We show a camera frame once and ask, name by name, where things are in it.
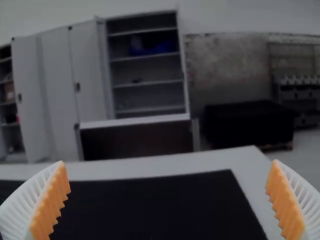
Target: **dark panel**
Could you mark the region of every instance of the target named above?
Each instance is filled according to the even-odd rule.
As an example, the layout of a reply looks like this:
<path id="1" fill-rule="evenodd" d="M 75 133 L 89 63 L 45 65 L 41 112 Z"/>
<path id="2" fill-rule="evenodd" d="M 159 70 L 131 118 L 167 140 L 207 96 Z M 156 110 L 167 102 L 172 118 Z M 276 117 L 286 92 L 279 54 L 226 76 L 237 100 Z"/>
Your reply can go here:
<path id="1" fill-rule="evenodd" d="M 86 161 L 193 152 L 191 121 L 84 129 L 80 135 Z"/>
<path id="2" fill-rule="evenodd" d="M 215 149 L 285 144 L 293 140 L 295 114 L 268 100 L 207 105 L 202 126 Z"/>

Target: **metal shelf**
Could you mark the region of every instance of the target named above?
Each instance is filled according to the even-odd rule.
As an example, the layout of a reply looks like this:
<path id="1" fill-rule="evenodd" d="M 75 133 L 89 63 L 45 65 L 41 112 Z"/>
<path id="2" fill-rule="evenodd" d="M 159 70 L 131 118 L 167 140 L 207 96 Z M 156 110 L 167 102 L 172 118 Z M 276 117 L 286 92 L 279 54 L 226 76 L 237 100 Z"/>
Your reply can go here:
<path id="1" fill-rule="evenodd" d="M 270 41 L 268 42 L 269 45 L 287 45 L 287 46 L 306 46 L 306 47 L 313 47 L 318 46 L 320 43 L 303 43 L 303 42 L 277 42 L 277 41 Z"/>
<path id="2" fill-rule="evenodd" d="M 20 126 L 20 123 L 19 123 L 19 122 L 2 123 L 1 126 L 2 126 L 3 128 L 17 127 L 17 126 Z"/>
<path id="3" fill-rule="evenodd" d="M 6 156 L 5 164 L 18 164 L 18 163 L 27 163 L 27 155 L 24 151 L 16 151 L 9 153 Z"/>
<path id="4" fill-rule="evenodd" d="M 134 30 L 134 31 L 116 32 L 116 33 L 109 34 L 108 37 L 118 37 L 118 36 L 134 35 L 134 34 L 165 32 L 165 31 L 175 31 L 175 30 L 178 30 L 177 27 L 159 27 L 159 28 L 150 28 L 150 29 L 142 29 L 142 30 Z"/>
<path id="5" fill-rule="evenodd" d="M 2 58 L 2 59 L 0 59 L 0 64 L 5 63 L 5 62 L 8 62 L 8 61 L 11 61 L 11 59 L 12 59 L 11 56 L 6 57 L 6 58 Z"/>
<path id="6" fill-rule="evenodd" d="M 0 106 L 8 106 L 8 105 L 13 105 L 13 104 L 17 104 L 16 100 L 0 102 Z"/>
<path id="7" fill-rule="evenodd" d="M 179 51 L 167 52 L 167 53 L 159 53 L 159 54 L 150 54 L 143 56 L 126 56 L 126 57 L 117 57 L 111 60 L 112 63 L 116 62 L 124 62 L 131 60 L 139 60 L 139 59 L 149 59 L 149 58 L 159 58 L 159 57 L 169 57 L 169 56 L 178 56 L 180 55 Z"/>
<path id="8" fill-rule="evenodd" d="M 0 85 L 2 84 L 9 84 L 9 83 L 13 83 L 13 80 L 6 80 L 6 81 L 0 81 Z"/>
<path id="9" fill-rule="evenodd" d="M 153 107 L 137 107 L 131 109 L 116 110 L 117 114 L 135 114 L 135 113 L 147 113 L 147 112 L 162 112 L 172 110 L 183 110 L 185 105 L 167 105 L 167 106 L 153 106 Z"/>
<path id="10" fill-rule="evenodd" d="M 132 88 L 132 87 L 142 87 L 142 86 L 153 86 L 153 85 L 163 85 L 163 84 L 176 84 L 182 83 L 183 79 L 176 80 L 161 80 L 161 81 L 143 81 L 138 83 L 125 83 L 114 85 L 114 89 Z"/>

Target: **storage rack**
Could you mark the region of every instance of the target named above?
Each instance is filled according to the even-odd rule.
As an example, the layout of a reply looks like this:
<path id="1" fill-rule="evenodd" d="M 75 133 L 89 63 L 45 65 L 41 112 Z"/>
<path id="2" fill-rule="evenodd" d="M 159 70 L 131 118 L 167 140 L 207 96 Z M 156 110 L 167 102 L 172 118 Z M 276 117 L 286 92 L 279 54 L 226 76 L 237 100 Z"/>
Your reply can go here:
<path id="1" fill-rule="evenodd" d="M 320 45 L 268 44 L 269 68 L 276 101 L 297 112 L 296 128 L 320 123 Z"/>
<path id="2" fill-rule="evenodd" d="M 185 113 L 177 13 L 108 19 L 106 32 L 115 118 Z M 155 50 L 165 42 L 167 49 Z"/>
<path id="3" fill-rule="evenodd" d="M 11 46 L 0 47 L 0 157 L 6 163 L 27 160 L 14 90 Z"/>

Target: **white wall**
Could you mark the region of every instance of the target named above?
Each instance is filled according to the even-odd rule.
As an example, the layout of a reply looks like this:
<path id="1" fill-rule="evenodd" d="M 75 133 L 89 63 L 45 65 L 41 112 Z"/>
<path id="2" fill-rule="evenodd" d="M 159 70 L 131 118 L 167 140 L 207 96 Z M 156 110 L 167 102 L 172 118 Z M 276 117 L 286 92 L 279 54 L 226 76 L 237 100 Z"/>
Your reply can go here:
<path id="1" fill-rule="evenodd" d="M 99 17 L 174 9 L 185 33 L 320 34 L 319 0 L 0 0 L 0 45 Z"/>

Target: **cabinet door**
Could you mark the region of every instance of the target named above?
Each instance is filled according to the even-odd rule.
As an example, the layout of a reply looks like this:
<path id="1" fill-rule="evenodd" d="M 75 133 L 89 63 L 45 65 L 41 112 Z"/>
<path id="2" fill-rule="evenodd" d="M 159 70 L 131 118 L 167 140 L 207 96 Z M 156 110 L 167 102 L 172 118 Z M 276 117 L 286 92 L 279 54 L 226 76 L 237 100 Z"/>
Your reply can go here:
<path id="1" fill-rule="evenodd" d="M 79 122 L 67 27 L 40 34 L 43 71 L 57 160 L 77 161 L 74 126 Z"/>
<path id="2" fill-rule="evenodd" d="M 17 110 L 28 162 L 50 155 L 38 46 L 37 37 L 28 36 L 16 38 L 11 47 Z"/>
<path id="3" fill-rule="evenodd" d="M 71 64 L 80 122 L 107 120 L 107 98 L 95 20 L 69 28 Z"/>
<path id="4" fill-rule="evenodd" d="M 103 79 L 103 89 L 106 95 L 106 114 L 108 119 L 115 119 L 115 105 L 113 88 L 111 84 L 111 71 L 109 60 L 109 46 L 107 41 L 106 21 L 95 17 L 99 42 L 100 63 Z"/>
<path id="5" fill-rule="evenodd" d="M 189 104 L 188 74 L 187 74 L 187 68 L 186 68 L 186 54 L 185 54 L 185 42 L 184 42 L 184 30 L 183 30 L 184 26 L 182 24 L 179 11 L 176 12 L 176 24 L 178 27 L 181 66 L 182 66 L 182 72 L 183 72 L 184 104 L 185 104 L 186 112 L 189 113 L 190 104 Z"/>

